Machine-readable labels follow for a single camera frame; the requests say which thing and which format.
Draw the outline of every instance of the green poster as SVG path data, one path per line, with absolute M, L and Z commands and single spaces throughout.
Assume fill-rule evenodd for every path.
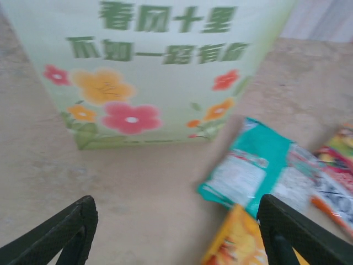
M 0 0 L 81 150 L 213 139 L 295 0 Z

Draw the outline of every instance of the pink flower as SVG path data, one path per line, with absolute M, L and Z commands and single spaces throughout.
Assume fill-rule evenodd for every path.
M 57 86 L 70 85 L 70 82 L 67 78 L 68 72 L 65 70 L 58 69 L 54 65 L 46 65 L 45 72 L 43 73 L 43 75 Z
M 102 118 L 102 123 L 122 134 L 141 134 L 163 125 L 158 117 L 159 110 L 153 105 L 133 107 L 125 102 L 108 102 L 104 110 L 108 115 Z

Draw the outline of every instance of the teal plastic bag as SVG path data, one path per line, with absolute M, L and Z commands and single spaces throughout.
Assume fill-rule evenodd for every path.
M 293 141 L 246 118 L 227 156 L 198 187 L 198 192 L 204 199 L 229 208 L 240 204 L 253 217 L 261 197 L 268 193 L 303 211 L 313 184 L 307 173 L 311 157 Z

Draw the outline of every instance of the nutrition label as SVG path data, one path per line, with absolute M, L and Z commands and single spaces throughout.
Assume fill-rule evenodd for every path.
M 232 202 L 246 206 L 264 177 L 265 171 L 261 168 L 237 157 L 227 157 L 207 184 Z

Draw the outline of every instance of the green chinese characters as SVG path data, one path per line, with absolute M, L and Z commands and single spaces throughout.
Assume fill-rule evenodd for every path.
M 135 12 L 134 4 L 101 1 L 100 17 L 103 19 L 104 28 L 114 30 L 129 30 Z M 167 32 L 171 19 L 180 21 L 180 33 L 191 31 L 194 22 L 200 22 L 204 16 L 197 15 L 196 6 L 186 7 L 184 14 L 171 17 L 171 6 L 149 6 L 138 7 L 136 16 L 136 31 L 144 32 Z M 231 29 L 231 22 L 236 13 L 237 7 L 214 7 L 210 10 L 207 22 L 202 33 L 224 33 Z
M 75 58 L 99 58 L 100 53 L 93 42 L 92 36 L 66 38 L 70 42 Z M 102 42 L 105 60 L 129 62 L 134 56 L 162 57 L 165 65 L 186 65 L 192 63 L 192 57 L 198 50 L 199 63 L 216 61 L 237 61 L 245 53 L 249 44 L 231 43 L 209 44 L 197 48 L 195 45 L 170 45 L 165 53 L 134 52 L 134 43 L 124 41 L 111 41 L 105 39 Z

